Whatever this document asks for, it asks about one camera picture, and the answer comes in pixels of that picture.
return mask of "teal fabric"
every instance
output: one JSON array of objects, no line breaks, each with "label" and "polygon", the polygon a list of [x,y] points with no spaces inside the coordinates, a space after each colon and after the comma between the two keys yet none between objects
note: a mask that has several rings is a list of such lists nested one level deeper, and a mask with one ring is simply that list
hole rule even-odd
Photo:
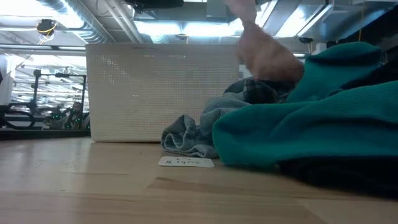
[{"label": "teal fabric", "polygon": [[311,56],[283,104],[251,105],[213,126],[227,165],[270,169],[313,156],[398,156],[398,82],[340,91],[380,66],[381,51],[344,44]]}]

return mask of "table surface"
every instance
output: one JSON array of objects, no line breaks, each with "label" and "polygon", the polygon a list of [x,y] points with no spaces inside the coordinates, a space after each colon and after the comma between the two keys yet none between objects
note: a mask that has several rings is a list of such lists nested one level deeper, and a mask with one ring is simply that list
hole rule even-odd
[{"label": "table surface", "polygon": [[158,144],[0,142],[0,223],[398,223],[398,203],[262,172],[160,167]]}]

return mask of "paper tag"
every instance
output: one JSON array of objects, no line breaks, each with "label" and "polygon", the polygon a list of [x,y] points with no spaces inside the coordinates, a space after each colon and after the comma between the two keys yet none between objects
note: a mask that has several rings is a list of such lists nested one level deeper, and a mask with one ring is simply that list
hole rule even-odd
[{"label": "paper tag", "polygon": [[164,156],[160,159],[160,166],[185,166],[185,167],[214,167],[211,159]]}]

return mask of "plaid fabric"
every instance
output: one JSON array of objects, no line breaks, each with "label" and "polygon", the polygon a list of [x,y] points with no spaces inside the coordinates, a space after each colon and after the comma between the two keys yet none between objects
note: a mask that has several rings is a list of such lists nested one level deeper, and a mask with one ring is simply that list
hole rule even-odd
[{"label": "plaid fabric", "polygon": [[252,105],[283,103],[293,89],[294,84],[290,82],[272,82],[247,78],[244,80],[243,98],[246,103]]}]

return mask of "white perforated box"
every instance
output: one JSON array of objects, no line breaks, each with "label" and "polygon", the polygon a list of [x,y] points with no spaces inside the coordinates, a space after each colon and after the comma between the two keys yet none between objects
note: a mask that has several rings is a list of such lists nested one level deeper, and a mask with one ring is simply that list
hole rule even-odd
[{"label": "white perforated box", "polygon": [[197,122],[206,101],[239,77],[233,45],[86,46],[94,141],[160,141],[180,115]]}]

